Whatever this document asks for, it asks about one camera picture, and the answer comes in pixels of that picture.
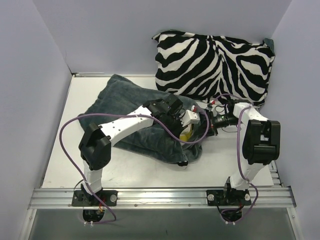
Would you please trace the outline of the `cream quilted pillow yellow trim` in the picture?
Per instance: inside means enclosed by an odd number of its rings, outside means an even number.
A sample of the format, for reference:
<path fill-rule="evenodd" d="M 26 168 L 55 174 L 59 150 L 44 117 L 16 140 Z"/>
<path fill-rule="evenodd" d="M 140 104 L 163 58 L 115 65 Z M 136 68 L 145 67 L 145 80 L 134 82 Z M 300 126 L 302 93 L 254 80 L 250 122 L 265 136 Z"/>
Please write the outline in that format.
<path fill-rule="evenodd" d="M 179 139 L 183 142 L 188 142 L 193 135 L 194 127 L 189 124 L 180 134 Z"/>

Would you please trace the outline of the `grey zebra pillowcase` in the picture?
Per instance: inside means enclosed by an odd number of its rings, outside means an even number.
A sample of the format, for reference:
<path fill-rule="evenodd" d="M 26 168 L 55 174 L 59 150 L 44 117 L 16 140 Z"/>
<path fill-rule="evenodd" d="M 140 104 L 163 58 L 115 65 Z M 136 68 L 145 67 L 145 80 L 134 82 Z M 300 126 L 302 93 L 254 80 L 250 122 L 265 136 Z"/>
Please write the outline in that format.
<path fill-rule="evenodd" d="M 107 113 L 107 116 L 85 117 L 79 120 L 83 130 L 90 123 L 101 125 L 115 120 L 113 115 L 128 115 L 147 101 L 165 99 L 170 94 L 155 89 L 138 86 L 131 80 L 114 74 L 104 89 L 98 94 L 95 102 L 85 114 Z M 174 140 L 158 123 L 143 128 L 115 144 L 115 147 L 147 155 L 169 164 L 194 162 L 198 160 L 203 148 L 200 142 L 184 144 Z"/>

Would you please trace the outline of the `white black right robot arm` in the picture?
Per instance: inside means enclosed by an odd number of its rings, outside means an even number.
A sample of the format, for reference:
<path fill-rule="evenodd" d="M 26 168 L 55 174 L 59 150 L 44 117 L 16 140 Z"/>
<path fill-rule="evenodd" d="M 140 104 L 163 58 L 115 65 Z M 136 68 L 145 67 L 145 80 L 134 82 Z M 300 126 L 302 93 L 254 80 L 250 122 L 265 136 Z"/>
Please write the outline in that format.
<path fill-rule="evenodd" d="M 250 183 L 260 170 L 278 159 L 280 155 L 281 124 L 261 115 L 245 100 L 230 100 L 219 114 L 214 109 L 208 110 L 209 135 L 217 135 L 218 129 L 244 125 L 244 138 L 240 142 L 241 130 L 237 130 L 236 155 L 238 170 L 228 177 L 222 200 L 232 205 L 244 196 Z"/>

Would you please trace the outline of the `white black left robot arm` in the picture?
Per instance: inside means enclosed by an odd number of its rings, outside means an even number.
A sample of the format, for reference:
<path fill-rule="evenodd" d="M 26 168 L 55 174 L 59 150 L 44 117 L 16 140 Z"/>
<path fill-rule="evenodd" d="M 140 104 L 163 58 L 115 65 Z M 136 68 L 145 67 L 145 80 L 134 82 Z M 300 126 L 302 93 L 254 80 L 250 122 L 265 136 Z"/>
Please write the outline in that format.
<path fill-rule="evenodd" d="M 111 160 L 112 147 L 124 138 L 160 121 L 179 139 L 192 124 L 193 117 L 199 119 L 197 114 L 182 107 L 183 102 L 171 94 L 166 99 L 148 100 L 129 114 L 118 115 L 116 120 L 100 125 L 90 123 L 78 146 L 84 165 L 83 200 L 90 206 L 101 201 L 103 168 Z"/>

